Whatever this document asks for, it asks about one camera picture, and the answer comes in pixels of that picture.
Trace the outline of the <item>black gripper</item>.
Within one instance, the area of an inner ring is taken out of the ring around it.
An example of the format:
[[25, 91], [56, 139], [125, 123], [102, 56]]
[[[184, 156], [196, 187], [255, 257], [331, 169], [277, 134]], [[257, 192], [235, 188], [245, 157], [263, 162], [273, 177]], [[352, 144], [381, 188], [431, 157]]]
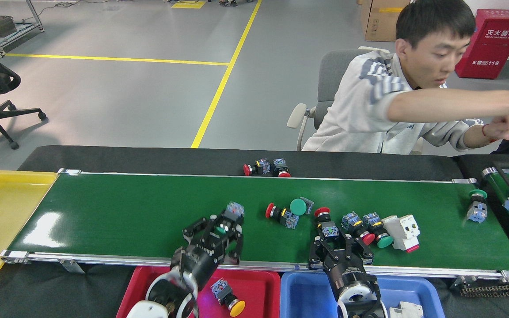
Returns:
[[310, 247], [309, 270], [324, 269], [334, 295], [341, 295], [350, 288], [363, 287], [358, 295], [373, 294], [373, 277], [366, 273], [364, 265], [372, 265], [374, 253], [361, 238], [346, 234], [351, 243], [351, 252], [337, 251], [340, 235], [334, 237], [315, 236]]
[[234, 224], [219, 227], [214, 233], [217, 215], [202, 217], [182, 230], [187, 246], [178, 248], [171, 258], [170, 268], [178, 267], [181, 274], [190, 274], [201, 291], [219, 264], [239, 265], [244, 235], [242, 225]]

